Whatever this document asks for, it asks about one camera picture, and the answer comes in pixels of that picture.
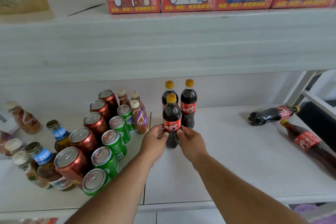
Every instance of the standing cola bottle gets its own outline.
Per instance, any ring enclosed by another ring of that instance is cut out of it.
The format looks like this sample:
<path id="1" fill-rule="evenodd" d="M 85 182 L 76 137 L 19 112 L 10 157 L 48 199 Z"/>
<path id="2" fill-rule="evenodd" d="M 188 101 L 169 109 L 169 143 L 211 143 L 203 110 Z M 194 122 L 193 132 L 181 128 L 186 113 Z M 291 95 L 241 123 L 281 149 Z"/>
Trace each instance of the standing cola bottle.
<path id="1" fill-rule="evenodd" d="M 272 107 L 265 111 L 252 112 L 249 120 L 253 126 L 264 125 L 269 121 L 280 121 L 288 119 L 294 113 L 300 111 L 298 106 L 281 105 L 278 107 Z"/>
<path id="2" fill-rule="evenodd" d="M 303 127 L 289 123 L 287 120 L 280 121 L 280 124 L 286 128 L 291 140 L 296 142 L 307 154 L 321 162 L 336 178 L 336 157 L 326 150 L 328 147 L 324 145 L 320 138 Z"/>
<path id="3" fill-rule="evenodd" d="M 162 110 L 165 108 L 167 104 L 167 95 L 173 93 L 176 95 L 176 104 L 179 105 L 179 97 L 177 93 L 174 91 L 174 82 L 166 81 L 166 91 L 162 95 Z"/>
<path id="4" fill-rule="evenodd" d="M 176 104 L 177 96 L 173 93 L 167 95 L 167 105 L 162 111 L 163 127 L 169 132 L 166 142 L 168 148 L 176 148 L 179 145 L 176 131 L 181 127 L 181 109 Z"/>
<path id="5" fill-rule="evenodd" d="M 194 80 L 187 79 L 185 81 L 185 89 L 181 94 L 181 124 L 187 128 L 194 128 L 195 125 L 194 115 L 196 111 L 197 94 L 193 86 Z"/>

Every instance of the person's right arm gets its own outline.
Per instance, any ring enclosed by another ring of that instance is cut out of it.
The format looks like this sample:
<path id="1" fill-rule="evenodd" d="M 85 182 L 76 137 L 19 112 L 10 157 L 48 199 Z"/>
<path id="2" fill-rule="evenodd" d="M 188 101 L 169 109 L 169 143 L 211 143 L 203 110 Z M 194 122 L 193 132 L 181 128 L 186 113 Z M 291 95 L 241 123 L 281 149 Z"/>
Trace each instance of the person's right arm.
<path id="1" fill-rule="evenodd" d="M 299 214 L 240 179 L 212 158 L 199 133 L 183 126 L 181 130 L 178 130 L 177 137 L 182 152 L 199 173 L 226 224 L 308 223 Z"/>

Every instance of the red can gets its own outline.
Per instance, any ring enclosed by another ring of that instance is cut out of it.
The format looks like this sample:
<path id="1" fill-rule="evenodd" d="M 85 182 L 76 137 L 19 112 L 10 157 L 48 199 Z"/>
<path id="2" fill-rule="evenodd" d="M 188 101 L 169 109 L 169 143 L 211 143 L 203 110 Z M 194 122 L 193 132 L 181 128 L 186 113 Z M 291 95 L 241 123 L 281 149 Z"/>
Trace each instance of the red can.
<path id="1" fill-rule="evenodd" d="M 91 112 L 86 115 L 84 118 L 84 127 L 90 129 L 99 142 L 103 133 L 107 131 L 107 124 L 99 112 Z"/>
<path id="2" fill-rule="evenodd" d="M 69 137 L 72 147 L 81 149 L 84 155 L 91 159 L 92 153 L 99 148 L 95 135 L 88 128 L 74 130 Z"/>
<path id="3" fill-rule="evenodd" d="M 55 169 L 73 184 L 82 188 L 82 181 L 89 171 L 87 158 L 82 150 L 68 147 L 62 150 L 54 160 Z"/>
<path id="4" fill-rule="evenodd" d="M 90 112 L 99 112 L 106 121 L 106 124 L 112 118 L 107 103 L 102 100 L 96 100 L 90 104 Z"/>
<path id="5" fill-rule="evenodd" d="M 118 101 L 111 90 L 103 90 L 98 94 L 98 99 L 104 100 L 110 109 L 111 116 L 117 116 Z"/>

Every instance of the person's right hand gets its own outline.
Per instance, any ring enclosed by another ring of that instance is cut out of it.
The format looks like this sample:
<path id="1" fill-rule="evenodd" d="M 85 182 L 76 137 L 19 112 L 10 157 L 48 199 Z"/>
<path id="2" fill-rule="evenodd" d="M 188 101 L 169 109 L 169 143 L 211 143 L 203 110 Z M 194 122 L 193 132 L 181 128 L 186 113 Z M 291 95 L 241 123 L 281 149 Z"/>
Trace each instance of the person's right hand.
<path id="1" fill-rule="evenodd" d="M 180 141 L 184 156 L 191 163 L 194 164 L 200 156 L 208 155 L 204 140 L 200 133 L 197 133 L 191 128 L 181 126 L 181 129 L 177 131 L 177 137 Z"/>

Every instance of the green can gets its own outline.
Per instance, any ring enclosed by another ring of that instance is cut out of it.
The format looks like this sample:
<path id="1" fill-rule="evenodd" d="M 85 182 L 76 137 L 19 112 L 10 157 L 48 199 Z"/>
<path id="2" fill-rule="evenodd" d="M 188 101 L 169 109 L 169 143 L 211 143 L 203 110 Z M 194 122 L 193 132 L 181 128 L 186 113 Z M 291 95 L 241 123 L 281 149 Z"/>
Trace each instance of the green can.
<path id="1" fill-rule="evenodd" d="M 87 196 L 93 196 L 109 183 L 111 178 L 105 170 L 95 168 L 90 170 L 83 178 L 82 187 L 83 192 Z"/>
<path id="2" fill-rule="evenodd" d="M 134 130 L 134 124 L 132 120 L 132 110 L 129 105 L 121 105 L 117 109 L 118 115 L 122 116 L 124 120 L 126 121 L 127 128 L 129 131 Z"/>
<path id="3" fill-rule="evenodd" d="M 109 122 L 110 128 L 116 130 L 121 135 L 124 144 L 131 141 L 131 133 L 129 132 L 123 116 L 115 116 Z"/>
<path id="4" fill-rule="evenodd" d="M 127 149 L 118 131 L 107 130 L 101 137 L 101 141 L 104 146 L 114 153 L 117 160 L 121 160 L 126 156 Z"/>
<path id="5" fill-rule="evenodd" d="M 95 150 L 91 156 L 95 168 L 105 170 L 111 178 L 120 172 L 120 165 L 112 151 L 103 146 Z"/>

